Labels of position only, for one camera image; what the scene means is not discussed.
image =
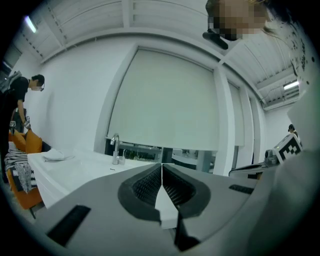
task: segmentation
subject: ceiling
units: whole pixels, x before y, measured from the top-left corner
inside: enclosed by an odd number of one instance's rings
[[[210,47],[220,60],[254,87],[264,106],[288,103],[283,85],[295,80],[289,49],[284,42],[263,32],[229,44],[228,50],[203,39],[207,30],[207,0],[47,0],[25,24],[13,43],[45,62],[61,51],[97,35],[148,29],[154,34],[171,32]],[[290,98],[298,99],[298,94]]]

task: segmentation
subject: black slot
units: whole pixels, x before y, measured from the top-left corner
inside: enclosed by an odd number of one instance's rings
[[[199,216],[211,198],[206,184],[169,164],[162,166],[162,184],[184,219]]]
[[[234,191],[238,191],[238,192],[241,192],[241,193],[249,194],[249,195],[251,195],[252,192],[254,191],[254,188],[246,187],[246,186],[240,186],[240,185],[231,185],[229,187],[229,189],[234,190]]]
[[[77,205],[47,234],[61,246],[65,246],[80,224],[84,221],[90,208]]]
[[[252,165],[248,165],[246,167],[233,169],[233,171],[251,170],[251,169],[256,169],[256,168],[261,168],[261,167],[262,167],[262,164],[252,164]]]
[[[179,213],[174,244],[179,248],[181,252],[183,252],[198,245],[199,243],[199,240],[197,240],[196,238],[188,236],[182,216]]]
[[[256,174],[248,174],[248,179],[257,180],[260,174],[262,174],[262,172],[257,172]]]
[[[161,187],[161,164],[125,180],[119,187],[120,204],[132,216],[145,221],[161,223],[160,212],[155,209]]]

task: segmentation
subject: roller blind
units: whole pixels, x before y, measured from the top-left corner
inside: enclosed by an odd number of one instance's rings
[[[138,50],[113,108],[108,138],[164,148],[218,150],[213,72],[164,53]]]
[[[242,109],[240,93],[237,88],[230,85],[232,104],[234,110],[234,124],[235,124],[235,145],[244,146],[245,145],[245,123],[244,123],[244,113]]]

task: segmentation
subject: checkered marker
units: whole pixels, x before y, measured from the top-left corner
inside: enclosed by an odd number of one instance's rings
[[[273,148],[280,163],[294,157],[302,151],[298,138],[292,133],[286,136],[277,146]]]

